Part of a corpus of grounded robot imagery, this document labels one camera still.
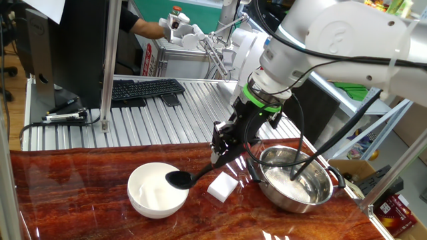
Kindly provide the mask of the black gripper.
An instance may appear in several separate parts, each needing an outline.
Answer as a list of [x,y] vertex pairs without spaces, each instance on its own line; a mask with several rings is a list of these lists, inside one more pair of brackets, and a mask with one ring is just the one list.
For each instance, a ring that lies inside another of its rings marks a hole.
[[232,105],[234,112],[230,121],[216,121],[213,124],[213,137],[210,143],[211,163],[226,164],[232,160],[232,153],[247,151],[260,142],[257,133],[260,127],[276,113],[279,105],[270,105],[265,109],[251,101],[236,99]]

